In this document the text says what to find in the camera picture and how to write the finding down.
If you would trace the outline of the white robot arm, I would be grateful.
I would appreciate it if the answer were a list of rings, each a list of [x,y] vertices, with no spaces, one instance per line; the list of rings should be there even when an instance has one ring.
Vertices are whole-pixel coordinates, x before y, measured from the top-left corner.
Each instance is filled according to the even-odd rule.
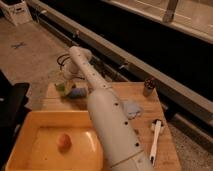
[[[67,80],[81,72],[91,87],[87,110],[111,171],[154,171],[139,138],[129,122],[123,103],[101,74],[89,63],[92,53],[71,46],[63,69]]]

